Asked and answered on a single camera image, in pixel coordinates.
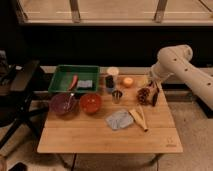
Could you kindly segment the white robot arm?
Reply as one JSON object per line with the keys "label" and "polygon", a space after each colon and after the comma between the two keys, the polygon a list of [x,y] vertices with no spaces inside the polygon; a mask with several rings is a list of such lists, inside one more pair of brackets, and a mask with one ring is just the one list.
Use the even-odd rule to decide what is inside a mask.
{"label": "white robot arm", "polygon": [[150,76],[163,82],[177,76],[195,95],[213,110],[213,77],[190,63],[193,51],[189,45],[168,46],[157,53],[157,62],[150,68]]}

